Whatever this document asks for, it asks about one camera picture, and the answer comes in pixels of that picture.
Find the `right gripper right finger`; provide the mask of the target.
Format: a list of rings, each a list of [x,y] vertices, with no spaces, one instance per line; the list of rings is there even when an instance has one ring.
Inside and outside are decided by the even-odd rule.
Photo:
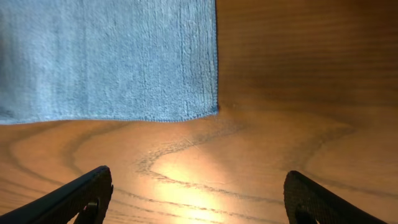
[[[290,223],[386,224],[296,170],[286,175],[284,205]]]

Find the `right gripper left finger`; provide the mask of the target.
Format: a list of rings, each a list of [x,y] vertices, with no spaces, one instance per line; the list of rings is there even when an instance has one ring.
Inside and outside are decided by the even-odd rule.
[[[103,223],[113,184],[107,166],[99,166],[49,194],[1,215],[1,223]]]

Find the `blue microfiber cloth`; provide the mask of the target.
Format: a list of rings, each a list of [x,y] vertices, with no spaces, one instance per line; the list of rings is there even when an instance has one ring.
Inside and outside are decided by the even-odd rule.
[[[1,123],[217,114],[214,1],[1,0]]]

